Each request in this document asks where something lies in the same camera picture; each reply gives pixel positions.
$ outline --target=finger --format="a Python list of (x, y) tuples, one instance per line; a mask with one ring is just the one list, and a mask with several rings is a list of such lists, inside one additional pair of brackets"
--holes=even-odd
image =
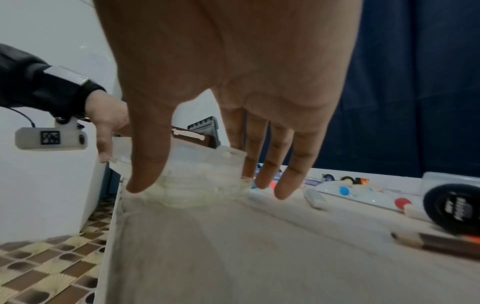
[(245, 111), (220, 108), (220, 113), (230, 146), (243, 151)]
[(268, 154), (260, 172), (255, 178), (255, 186), (265, 189), (279, 172), (280, 166), (292, 146), (294, 132), (276, 123), (270, 123), (271, 139)]
[(106, 163), (112, 155), (112, 127), (105, 124), (96, 125), (96, 149), (98, 150), (98, 157), (100, 163)]
[(160, 176), (170, 152), (174, 108), (158, 102), (130, 103), (132, 132), (131, 179), (127, 190), (141, 192)]
[(253, 177), (257, 170), (260, 153), (264, 146), (269, 121), (252, 113), (247, 114), (246, 119), (246, 158), (243, 165), (243, 176)]
[(315, 133), (295, 132), (290, 163), (274, 189), (278, 199), (286, 199), (303, 183), (319, 155), (325, 132), (326, 128)]

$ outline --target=navy blue curtain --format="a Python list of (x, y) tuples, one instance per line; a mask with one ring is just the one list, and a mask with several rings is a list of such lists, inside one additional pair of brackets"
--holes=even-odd
[[(314, 167), (480, 176), (478, 123), (480, 1), (365, 0), (343, 94)], [(270, 133), (261, 162), (269, 141)]]

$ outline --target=clear plastic container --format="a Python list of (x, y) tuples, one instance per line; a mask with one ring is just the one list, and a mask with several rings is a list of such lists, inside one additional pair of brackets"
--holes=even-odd
[[(130, 138), (113, 139), (110, 168), (124, 179), (132, 175), (131, 154)], [(246, 155), (226, 146), (212, 149), (172, 138), (161, 176), (144, 193), (176, 208), (218, 204), (248, 196), (253, 179), (242, 178)]]

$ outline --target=pencil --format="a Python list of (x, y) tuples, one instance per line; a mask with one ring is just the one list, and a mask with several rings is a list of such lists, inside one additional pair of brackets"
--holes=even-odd
[(406, 246), (480, 261), (480, 244), (475, 242), (418, 232), (392, 232), (391, 236)]

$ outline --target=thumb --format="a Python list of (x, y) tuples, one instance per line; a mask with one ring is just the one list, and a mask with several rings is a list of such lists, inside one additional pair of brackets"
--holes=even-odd
[(106, 163), (112, 155), (112, 136), (113, 129), (107, 123), (100, 123), (96, 125), (96, 149), (98, 150), (98, 157), (100, 163)]
[(144, 191), (162, 173), (170, 152), (174, 110), (158, 102), (148, 103), (145, 100), (129, 104), (132, 132), (132, 173), (126, 187), (129, 192)]

